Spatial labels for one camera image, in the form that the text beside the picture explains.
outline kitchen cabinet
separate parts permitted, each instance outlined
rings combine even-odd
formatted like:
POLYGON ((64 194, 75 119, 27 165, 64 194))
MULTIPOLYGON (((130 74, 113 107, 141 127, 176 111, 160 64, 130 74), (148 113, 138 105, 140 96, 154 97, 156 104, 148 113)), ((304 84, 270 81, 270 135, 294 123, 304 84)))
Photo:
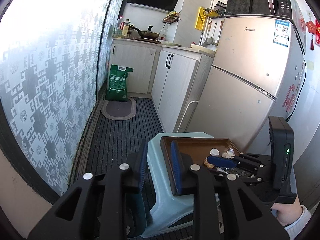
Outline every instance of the kitchen cabinet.
POLYGON ((147 94, 155 55, 154 48, 113 43, 110 66, 113 64, 133 68, 127 78, 127 91, 147 94))
POLYGON ((212 62, 213 57, 196 52, 161 51, 151 97, 165 132, 184 132, 212 62))

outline white bottle cap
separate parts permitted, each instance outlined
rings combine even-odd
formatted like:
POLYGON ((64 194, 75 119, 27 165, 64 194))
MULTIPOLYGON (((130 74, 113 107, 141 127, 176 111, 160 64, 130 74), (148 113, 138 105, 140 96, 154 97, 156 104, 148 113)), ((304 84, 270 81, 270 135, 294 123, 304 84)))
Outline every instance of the white bottle cap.
POLYGON ((213 149, 211 149, 210 154, 212 156, 219 156, 220 152, 217 149, 213 148, 213 149))

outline green rice bag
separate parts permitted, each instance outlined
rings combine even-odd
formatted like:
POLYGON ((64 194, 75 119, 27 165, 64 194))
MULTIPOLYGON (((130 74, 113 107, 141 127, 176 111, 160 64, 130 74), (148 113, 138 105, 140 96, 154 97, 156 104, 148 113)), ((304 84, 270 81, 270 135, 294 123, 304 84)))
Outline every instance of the green rice bag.
POLYGON ((111 65, 106 100, 127 101, 127 77, 133 68, 111 65))

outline brown tray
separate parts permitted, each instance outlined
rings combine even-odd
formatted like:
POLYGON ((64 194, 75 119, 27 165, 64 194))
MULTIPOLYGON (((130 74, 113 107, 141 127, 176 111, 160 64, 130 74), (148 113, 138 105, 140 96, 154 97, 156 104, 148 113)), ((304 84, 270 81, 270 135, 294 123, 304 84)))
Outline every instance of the brown tray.
POLYGON ((161 150, 167 167, 172 194, 178 196, 175 186, 172 163, 171 163, 171 142, 177 140, 179 150, 191 156, 193 163, 204 166, 204 159, 210 156, 210 150, 216 148, 220 157, 228 146, 232 146, 236 156, 240 153, 236 146, 228 138, 189 138, 162 136, 160 140, 161 150))

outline energy label sticker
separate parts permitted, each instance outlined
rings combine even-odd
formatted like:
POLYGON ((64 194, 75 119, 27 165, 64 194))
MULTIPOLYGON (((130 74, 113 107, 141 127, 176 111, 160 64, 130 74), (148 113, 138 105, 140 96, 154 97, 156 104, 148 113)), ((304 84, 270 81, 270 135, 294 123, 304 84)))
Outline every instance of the energy label sticker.
POLYGON ((276 20, 275 36, 273 42, 288 47, 289 43, 289 23, 276 20))

